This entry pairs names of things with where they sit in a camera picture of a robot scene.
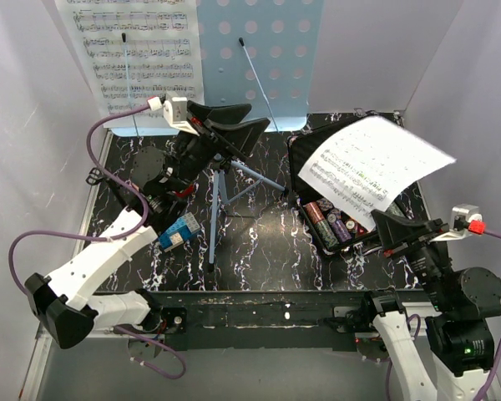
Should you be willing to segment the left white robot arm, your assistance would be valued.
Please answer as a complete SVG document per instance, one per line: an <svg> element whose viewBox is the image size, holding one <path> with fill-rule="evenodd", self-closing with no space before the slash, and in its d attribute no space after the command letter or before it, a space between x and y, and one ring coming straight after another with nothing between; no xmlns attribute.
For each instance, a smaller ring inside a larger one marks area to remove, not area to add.
<svg viewBox="0 0 501 401"><path fill-rule="evenodd" d="M135 196L120 200L123 210L116 220L71 261L25 281L33 315L61 349L76 346L96 329L130 325L151 334L159 328L162 307L148 291L111 296L96 291L183 215L185 192L216 156L244 160L270 123L267 118L247 120L250 104L208 107L152 98L148 108L162 110L178 128L173 149L140 148L129 181L114 179L115 190L124 187Z"/></svg>

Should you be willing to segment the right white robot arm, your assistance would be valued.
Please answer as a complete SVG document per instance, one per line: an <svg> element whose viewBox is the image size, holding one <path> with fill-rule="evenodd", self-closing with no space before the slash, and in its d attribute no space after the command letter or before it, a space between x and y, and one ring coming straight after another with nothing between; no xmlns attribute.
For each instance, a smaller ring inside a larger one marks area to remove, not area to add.
<svg viewBox="0 0 501 401"><path fill-rule="evenodd" d="M383 253L405 258L435 315L420 317L435 363L433 382L414 344L411 313L389 291L367 292L362 325L378 332L406 400L482 400L496 374L501 347L488 319L501 315L501 279L484 267L455 270L448 241L483 235L478 207L456 206L451 224L439 219L413 221L374 210L371 213Z"/></svg>

